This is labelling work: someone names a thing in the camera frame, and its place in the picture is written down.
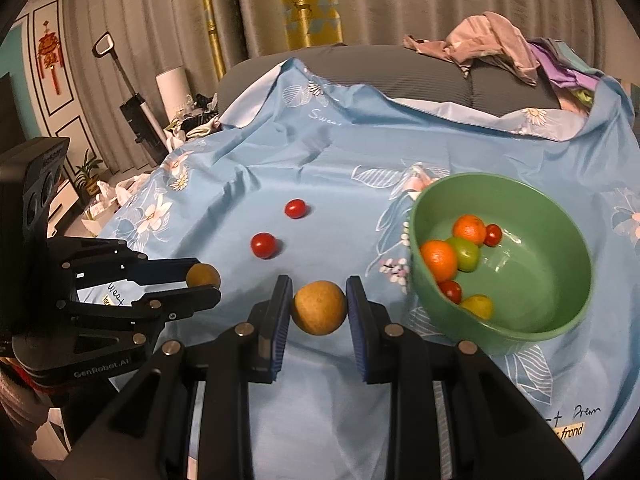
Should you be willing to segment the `black television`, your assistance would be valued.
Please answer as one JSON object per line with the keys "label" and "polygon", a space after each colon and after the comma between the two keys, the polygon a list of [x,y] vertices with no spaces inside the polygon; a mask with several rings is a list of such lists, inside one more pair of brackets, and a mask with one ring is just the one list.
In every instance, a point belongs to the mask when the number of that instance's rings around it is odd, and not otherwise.
{"label": "black television", "polygon": [[0,154],[25,141],[26,134],[17,113],[11,76],[5,74],[0,79]]}

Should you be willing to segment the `orange tangerine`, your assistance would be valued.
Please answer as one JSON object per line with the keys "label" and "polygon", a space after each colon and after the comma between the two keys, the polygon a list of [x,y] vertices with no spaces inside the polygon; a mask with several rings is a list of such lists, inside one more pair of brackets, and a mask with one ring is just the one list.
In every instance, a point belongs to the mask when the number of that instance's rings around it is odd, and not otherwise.
{"label": "orange tangerine", "polygon": [[486,226],[480,217],[464,214],[454,222],[451,234],[468,240],[476,246],[482,246],[486,238]]}
{"label": "orange tangerine", "polygon": [[428,240],[423,243],[420,255],[437,283],[453,280],[457,276],[457,254],[444,240]]}

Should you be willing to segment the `red Chinese knot ornament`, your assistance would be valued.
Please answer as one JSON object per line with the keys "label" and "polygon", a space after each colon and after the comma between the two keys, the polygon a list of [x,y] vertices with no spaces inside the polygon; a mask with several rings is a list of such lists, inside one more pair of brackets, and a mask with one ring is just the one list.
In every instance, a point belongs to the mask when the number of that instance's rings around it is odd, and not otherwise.
{"label": "red Chinese knot ornament", "polygon": [[54,30],[50,29],[49,24],[48,20],[42,23],[43,34],[38,39],[36,51],[37,68],[41,80],[50,76],[54,93],[59,96],[62,91],[56,68],[63,68],[64,60],[60,38]]}

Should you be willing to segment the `red cherry tomato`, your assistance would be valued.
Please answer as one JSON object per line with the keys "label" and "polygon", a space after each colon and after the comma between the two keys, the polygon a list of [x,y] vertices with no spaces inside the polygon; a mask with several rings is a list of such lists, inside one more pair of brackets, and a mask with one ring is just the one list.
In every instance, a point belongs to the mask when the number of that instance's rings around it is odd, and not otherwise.
{"label": "red cherry tomato", "polygon": [[454,304],[460,304],[462,300],[462,288],[454,280],[446,280],[438,283],[440,292]]}
{"label": "red cherry tomato", "polygon": [[268,232],[257,233],[250,240],[250,250],[257,258],[270,259],[278,249],[278,240]]}
{"label": "red cherry tomato", "polygon": [[486,226],[486,233],[485,233],[485,239],[484,239],[484,244],[486,246],[497,247],[501,243],[502,237],[503,237],[503,232],[500,226],[498,226],[498,224],[491,223]]}
{"label": "red cherry tomato", "polygon": [[307,204],[300,198],[290,200],[285,204],[284,213],[291,219],[304,218],[307,214]]}

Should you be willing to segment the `white TV cabinet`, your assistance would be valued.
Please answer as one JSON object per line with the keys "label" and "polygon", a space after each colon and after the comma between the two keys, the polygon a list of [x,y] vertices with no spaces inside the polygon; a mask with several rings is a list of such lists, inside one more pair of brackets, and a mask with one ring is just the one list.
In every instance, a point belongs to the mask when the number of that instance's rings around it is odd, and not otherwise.
{"label": "white TV cabinet", "polygon": [[49,209],[48,218],[48,232],[47,237],[55,236],[58,232],[58,224],[64,219],[73,206],[79,200],[79,195],[76,192],[73,183],[70,180],[65,179],[59,186],[52,198],[52,202]]}

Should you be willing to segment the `yellow-green tomato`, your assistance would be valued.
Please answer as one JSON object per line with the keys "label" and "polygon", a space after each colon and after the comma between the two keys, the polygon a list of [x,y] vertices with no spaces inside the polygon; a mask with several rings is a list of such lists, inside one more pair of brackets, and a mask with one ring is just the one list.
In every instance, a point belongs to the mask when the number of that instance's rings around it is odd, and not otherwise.
{"label": "yellow-green tomato", "polygon": [[494,302],[488,296],[482,294],[462,299],[459,307],[484,321],[489,321],[494,315]]}

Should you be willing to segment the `green plastic bowl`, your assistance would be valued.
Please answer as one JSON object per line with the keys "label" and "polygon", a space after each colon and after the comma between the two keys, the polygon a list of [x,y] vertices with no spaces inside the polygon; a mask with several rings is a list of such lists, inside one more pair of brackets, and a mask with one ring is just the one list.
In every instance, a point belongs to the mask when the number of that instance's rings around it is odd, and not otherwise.
{"label": "green plastic bowl", "polygon": [[[463,295],[485,295],[489,320],[450,301],[420,254],[429,240],[446,240],[454,222],[474,214],[502,231],[495,247],[456,281]],[[409,217],[411,288],[437,330],[454,342],[467,339],[502,356],[574,330],[586,317],[593,270],[586,241],[553,200],[498,174],[454,174],[430,184]]]}

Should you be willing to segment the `light blue floral cloth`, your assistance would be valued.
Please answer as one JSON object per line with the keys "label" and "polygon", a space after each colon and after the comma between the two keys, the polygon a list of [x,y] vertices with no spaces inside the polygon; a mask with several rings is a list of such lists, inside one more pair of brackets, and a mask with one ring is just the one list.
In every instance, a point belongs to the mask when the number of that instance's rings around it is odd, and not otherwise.
{"label": "light blue floral cloth", "polygon": [[[493,120],[457,105],[392,100],[284,62],[228,108],[221,132],[169,155],[103,229],[152,258],[195,257],[219,270],[221,304],[170,323],[200,344],[242,321],[276,278],[343,284],[360,275],[393,320],[431,340],[409,275],[416,193],[462,172],[503,174],[557,202],[594,265],[590,309],[566,335],[502,356],[500,367],[596,474],[639,408],[639,147],[623,88],[603,78],[587,116],[526,108]],[[304,218],[284,213],[307,204]],[[279,243],[257,258],[250,240]]]}

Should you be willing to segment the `black white vacuum cleaner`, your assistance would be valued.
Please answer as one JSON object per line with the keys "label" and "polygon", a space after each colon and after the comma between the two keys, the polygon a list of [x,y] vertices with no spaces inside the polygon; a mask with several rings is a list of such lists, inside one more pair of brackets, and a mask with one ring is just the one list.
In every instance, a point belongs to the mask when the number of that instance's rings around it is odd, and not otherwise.
{"label": "black white vacuum cleaner", "polygon": [[93,44],[92,54],[95,58],[109,56],[113,60],[120,78],[130,93],[130,98],[119,107],[122,116],[125,117],[134,133],[137,144],[141,144],[153,162],[160,165],[168,155],[164,130],[160,128],[160,123],[153,115],[144,97],[137,92],[128,78],[119,61],[113,36],[109,32],[104,32],[102,36],[99,36]]}

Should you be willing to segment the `white cylinder air purifier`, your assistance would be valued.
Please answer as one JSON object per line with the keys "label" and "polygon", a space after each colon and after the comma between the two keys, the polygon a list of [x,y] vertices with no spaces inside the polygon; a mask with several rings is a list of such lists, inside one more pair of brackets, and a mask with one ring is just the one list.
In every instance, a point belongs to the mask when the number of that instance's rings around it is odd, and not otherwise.
{"label": "white cylinder air purifier", "polygon": [[168,122],[171,122],[186,109],[191,99],[186,70],[182,66],[172,68],[157,75],[155,79]]}

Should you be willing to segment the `tan longan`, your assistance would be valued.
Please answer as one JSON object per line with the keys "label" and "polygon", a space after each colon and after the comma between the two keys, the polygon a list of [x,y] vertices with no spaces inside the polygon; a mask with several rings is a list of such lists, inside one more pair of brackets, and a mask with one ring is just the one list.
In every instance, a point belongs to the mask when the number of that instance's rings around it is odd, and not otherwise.
{"label": "tan longan", "polygon": [[208,263],[195,263],[186,274],[186,284],[189,287],[214,286],[220,287],[221,277],[217,269]]}
{"label": "tan longan", "polygon": [[341,327],[347,315],[344,292],[329,281],[316,281],[294,296],[292,319],[305,333],[326,336]]}

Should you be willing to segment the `potted green plant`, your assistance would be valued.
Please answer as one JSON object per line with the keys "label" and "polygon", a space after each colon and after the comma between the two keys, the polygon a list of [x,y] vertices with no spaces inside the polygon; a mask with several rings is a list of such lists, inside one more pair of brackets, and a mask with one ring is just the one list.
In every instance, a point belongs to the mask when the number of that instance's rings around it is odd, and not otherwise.
{"label": "potted green plant", "polygon": [[83,192],[88,198],[93,198],[100,192],[98,181],[102,165],[103,160],[87,148],[82,164],[76,166],[74,185],[78,192]]}

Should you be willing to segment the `purple garment pile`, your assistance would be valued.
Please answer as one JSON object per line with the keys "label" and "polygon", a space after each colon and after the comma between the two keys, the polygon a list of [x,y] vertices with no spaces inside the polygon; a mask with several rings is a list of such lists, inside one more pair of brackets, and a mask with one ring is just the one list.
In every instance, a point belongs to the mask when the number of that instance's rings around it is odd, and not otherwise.
{"label": "purple garment pile", "polygon": [[553,38],[534,38],[529,49],[546,74],[563,110],[589,112],[598,83],[605,76],[600,68],[584,61],[566,42]]}

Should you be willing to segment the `yellow patterned curtain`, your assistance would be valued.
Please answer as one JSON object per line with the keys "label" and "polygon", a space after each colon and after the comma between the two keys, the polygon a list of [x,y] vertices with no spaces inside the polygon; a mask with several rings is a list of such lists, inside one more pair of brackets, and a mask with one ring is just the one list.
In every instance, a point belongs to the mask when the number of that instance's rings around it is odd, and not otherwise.
{"label": "yellow patterned curtain", "polygon": [[282,3],[290,50],[343,42],[338,0],[282,0]]}

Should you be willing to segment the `green tomato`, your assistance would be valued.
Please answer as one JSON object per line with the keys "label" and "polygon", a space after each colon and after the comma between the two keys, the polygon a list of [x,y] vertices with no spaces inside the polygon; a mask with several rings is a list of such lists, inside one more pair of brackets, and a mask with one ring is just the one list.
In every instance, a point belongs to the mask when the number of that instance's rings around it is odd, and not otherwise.
{"label": "green tomato", "polygon": [[452,236],[447,240],[457,257],[458,270],[464,273],[474,272],[480,263],[480,248],[470,240]]}

